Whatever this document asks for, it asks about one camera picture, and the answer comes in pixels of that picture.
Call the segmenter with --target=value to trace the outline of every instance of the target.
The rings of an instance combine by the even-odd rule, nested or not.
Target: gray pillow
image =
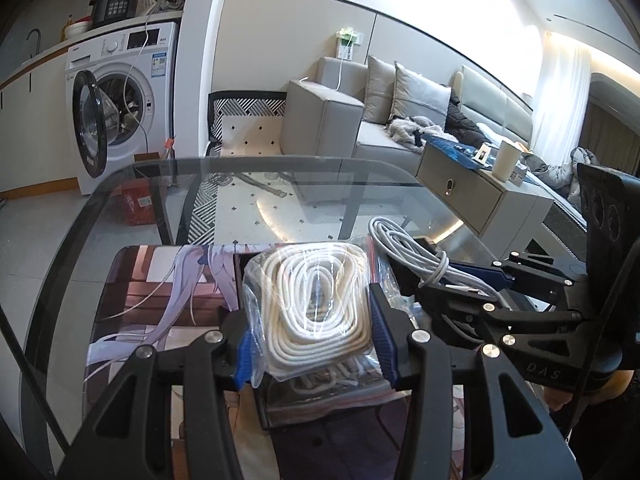
[[[364,116],[368,123],[386,124],[391,113],[396,68],[378,58],[367,58],[369,73],[364,93]]]
[[[423,116],[444,128],[451,88],[440,86],[396,62],[396,84],[390,117]]]

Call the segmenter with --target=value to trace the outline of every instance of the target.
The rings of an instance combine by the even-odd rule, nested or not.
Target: drawer
[[[460,166],[428,144],[424,147],[416,177],[478,234],[484,229],[502,194],[480,174]],[[452,181],[453,188],[450,194],[446,194],[449,181]]]

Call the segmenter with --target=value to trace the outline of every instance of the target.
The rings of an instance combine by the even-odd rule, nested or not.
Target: blue gripper pad
[[[398,384],[400,373],[398,371],[398,349],[394,343],[389,327],[386,325],[385,318],[382,315],[382,308],[376,299],[369,285],[369,309],[371,311],[371,336],[373,346],[376,348],[378,362],[382,370],[382,376],[391,383],[393,388]]]
[[[242,335],[238,345],[238,362],[236,363],[236,373],[234,374],[234,384],[238,391],[242,389],[244,383],[251,379],[251,331],[247,328]]]
[[[476,278],[480,278],[498,292],[505,288],[511,288],[511,285],[513,284],[513,277],[507,276],[497,267],[479,267],[469,264],[460,264],[458,262],[450,262],[449,265],[454,269],[462,270]]]

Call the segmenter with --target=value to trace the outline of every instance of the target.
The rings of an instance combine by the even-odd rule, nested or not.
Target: white curtain
[[[530,148],[547,164],[563,164],[578,145],[591,85],[591,49],[547,33],[533,106]]]

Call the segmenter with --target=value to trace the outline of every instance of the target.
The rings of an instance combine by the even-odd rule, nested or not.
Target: washing machine
[[[178,25],[149,23],[91,38],[66,55],[66,112],[82,194],[173,138]]]

